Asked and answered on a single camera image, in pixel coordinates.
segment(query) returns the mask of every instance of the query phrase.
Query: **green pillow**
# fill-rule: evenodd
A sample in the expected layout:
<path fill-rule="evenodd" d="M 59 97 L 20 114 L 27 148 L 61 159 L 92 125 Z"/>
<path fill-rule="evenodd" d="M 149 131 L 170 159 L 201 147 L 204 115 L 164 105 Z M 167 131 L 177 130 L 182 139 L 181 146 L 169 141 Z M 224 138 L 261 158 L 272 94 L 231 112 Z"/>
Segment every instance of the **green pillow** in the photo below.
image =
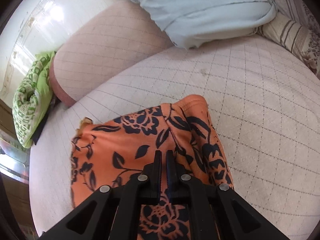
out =
<path fill-rule="evenodd" d="M 44 117 L 52 98 L 49 68 L 55 55 L 43 52 L 36 55 L 27 75 L 13 97 L 12 115 L 19 142 L 25 148 L 32 146 L 31 137 Z"/>

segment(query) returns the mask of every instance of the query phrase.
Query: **orange floral fabric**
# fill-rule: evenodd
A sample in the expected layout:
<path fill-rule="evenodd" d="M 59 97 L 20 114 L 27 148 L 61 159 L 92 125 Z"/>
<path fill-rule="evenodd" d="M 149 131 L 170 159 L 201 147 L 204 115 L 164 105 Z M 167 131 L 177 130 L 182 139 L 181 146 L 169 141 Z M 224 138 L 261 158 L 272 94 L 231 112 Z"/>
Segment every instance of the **orange floral fabric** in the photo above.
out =
<path fill-rule="evenodd" d="M 73 206 L 102 185 L 124 185 L 132 174 L 153 162 L 156 150 L 167 150 L 187 172 L 205 184 L 227 183 L 232 177 L 221 142 L 212 126 L 207 102 L 190 95 L 175 104 L 161 104 L 124 115 L 105 124 L 89 124 L 73 138 L 71 195 Z M 171 205 L 166 169 L 162 168 L 161 199 L 141 208 L 139 240 L 190 239 L 187 208 Z"/>

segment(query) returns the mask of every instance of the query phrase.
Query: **wall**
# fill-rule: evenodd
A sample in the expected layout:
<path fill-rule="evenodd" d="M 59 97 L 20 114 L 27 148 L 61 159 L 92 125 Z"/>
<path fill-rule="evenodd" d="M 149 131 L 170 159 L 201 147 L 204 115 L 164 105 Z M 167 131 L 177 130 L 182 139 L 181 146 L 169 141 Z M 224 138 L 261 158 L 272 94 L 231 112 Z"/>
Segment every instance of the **wall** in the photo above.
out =
<path fill-rule="evenodd" d="M 0 88 L 4 83 L 5 71 L 13 46 L 29 14 L 41 0 L 23 0 L 15 10 L 6 27 L 0 35 Z"/>
<path fill-rule="evenodd" d="M 37 53 L 60 47 L 118 0 L 24 0 L 0 36 L 0 99 L 12 100 Z"/>

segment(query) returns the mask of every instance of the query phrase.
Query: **screw head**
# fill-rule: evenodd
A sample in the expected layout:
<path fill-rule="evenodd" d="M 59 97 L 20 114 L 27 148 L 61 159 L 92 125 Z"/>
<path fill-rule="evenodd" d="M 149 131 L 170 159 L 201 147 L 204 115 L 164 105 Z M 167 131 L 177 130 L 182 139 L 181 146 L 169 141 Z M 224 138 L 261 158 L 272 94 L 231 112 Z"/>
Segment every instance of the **screw head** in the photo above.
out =
<path fill-rule="evenodd" d="M 108 185 L 103 185 L 103 186 L 100 187 L 99 190 L 100 190 L 101 193 L 107 193 L 107 192 L 109 192 L 109 190 L 110 190 L 110 186 L 108 186 Z"/>
<path fill-rule="evenodd" d="M 184 181 L 191 180 L 191 176 L 189 174 L 183 174 L 181 175 L 181 179 Z"/>
<path fill-rule="evenodd" d="M 219 189 L 221 189 L 222 191 L 227 191 L 229 188 L 229 185 L 225 183 L 219 185 Z"/>
<path fill-rule="evenodd" d="M 145 174 L 141 174 L 138 176 L 138 181 L 146 181 L 148 179 L 148 176 Z"/>

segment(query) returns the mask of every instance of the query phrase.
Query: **light blue pillow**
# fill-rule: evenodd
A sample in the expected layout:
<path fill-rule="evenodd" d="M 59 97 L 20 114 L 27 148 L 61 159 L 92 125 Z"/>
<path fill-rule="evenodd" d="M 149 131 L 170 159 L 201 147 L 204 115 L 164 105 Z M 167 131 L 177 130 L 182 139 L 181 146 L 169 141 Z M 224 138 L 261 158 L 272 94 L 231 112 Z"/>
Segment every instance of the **light blue pillow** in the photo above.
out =
<path fill-rule="evenodd" d="M 273 20 L 268 0 L 132 0 L 139 2 L 171 41 L 185 49 L 212 40 L 252 35 Z"/>

